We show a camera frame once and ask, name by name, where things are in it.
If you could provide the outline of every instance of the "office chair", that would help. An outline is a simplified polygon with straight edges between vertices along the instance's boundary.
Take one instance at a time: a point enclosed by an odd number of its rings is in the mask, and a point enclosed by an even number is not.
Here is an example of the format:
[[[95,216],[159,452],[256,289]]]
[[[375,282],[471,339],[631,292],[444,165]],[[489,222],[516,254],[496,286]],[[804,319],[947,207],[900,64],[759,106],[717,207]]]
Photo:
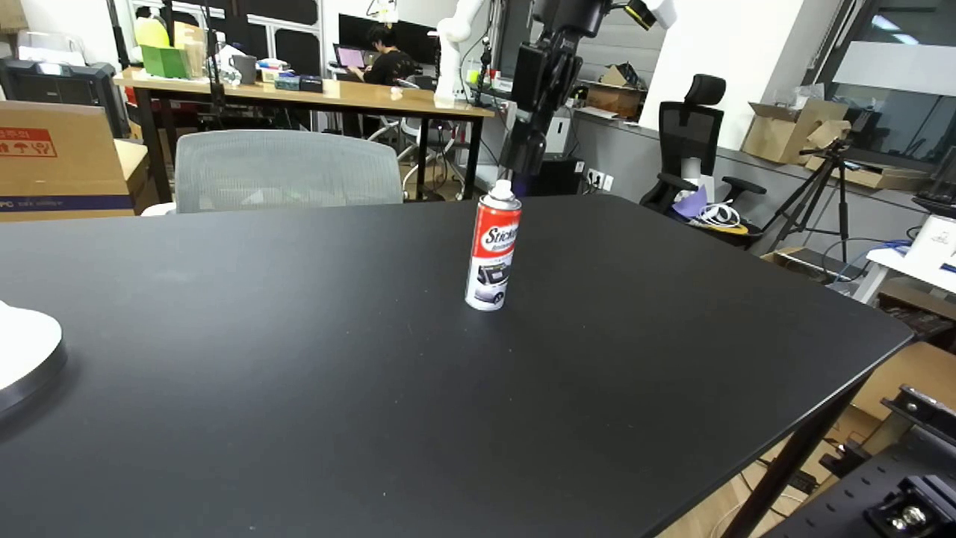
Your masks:
[[[694,83],[683,101],[661,101],[661,162],[656,185],[641,198],[641,207],[676,216],[671,204],[680,192],[696,185],[683,182],[680,174],[691,158],[699,158],[699,174],[714,177],[717,165],[717,137],[722,112],[710,107],[722,100],[726,82],[710,76],[694,76]],[[741,195],[764,195],[761,185],[746,180],[722,177],[729,185],[722,204],[732,207]],[[717,234],[734,245],[750,248],[761,234],[744,222],[746,234]]]
[[[402,204],[393,149],[316,131],[178,137],[174,213]]]

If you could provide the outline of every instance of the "table surface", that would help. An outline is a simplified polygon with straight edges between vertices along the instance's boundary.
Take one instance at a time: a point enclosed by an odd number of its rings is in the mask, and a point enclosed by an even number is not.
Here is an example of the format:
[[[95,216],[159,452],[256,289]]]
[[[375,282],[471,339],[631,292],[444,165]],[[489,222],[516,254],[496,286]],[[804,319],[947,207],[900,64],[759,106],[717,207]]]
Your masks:
[[[474,313],[471,216],[0,228],[69,349],[0,427],[3,534],[641,534],[910,339],[611,198],[531,200]]]
[[[956,292],[956,273],[931,270],[927,264],[910,264],[904,254],[895,248],[876,248],[865,254],[870,264],[879,264],[883,270],[903,273],[907,279],[918,279],[930,286],[938,286],[944,292]]]
[[[127,68],[115,82],[123,86],[153,89],[153,94],[208,97],[208,82],[148,77],[139,68]],[[325,82],[325,94],[269,89],[256,83],[256,86],[226,89],[226,97],[254,100],[254,101],[293,101],[293,106],[313,106],[313,107],[402,112],[402,115],[426,115],[426,116],[466,116],[466,119],[496,116],[489,107],[471,107],[471,106],[437,107],[434,94],[426,89],[399,89],[399,97],[393,100],[390,86],[359,83],[359,82]]]

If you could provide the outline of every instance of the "tripod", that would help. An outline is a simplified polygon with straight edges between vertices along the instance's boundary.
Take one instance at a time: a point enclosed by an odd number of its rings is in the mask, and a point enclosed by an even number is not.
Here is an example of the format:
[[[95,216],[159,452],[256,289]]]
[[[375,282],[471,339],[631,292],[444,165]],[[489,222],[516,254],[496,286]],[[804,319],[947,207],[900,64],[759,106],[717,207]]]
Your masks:
[[[764,224],[764,230],[773,228],[776,219],[783,219],[783,228],[776,230],[771,248],[776,248],[785,236],[810,230],[810,219],[819,207],[819,198],[825,195],[828,182],[832,180],[835,170],[835,195],[838,195],[838,260],[844,267],[844,243],[849,243],[849,207],[844,207],[844,153],[849,140],[838,137],[825,149],[813,149],[804,155],[822,155],[825,162],[814,167],[814,174],[791,192],[783,207],[773,213],[773,219]]]

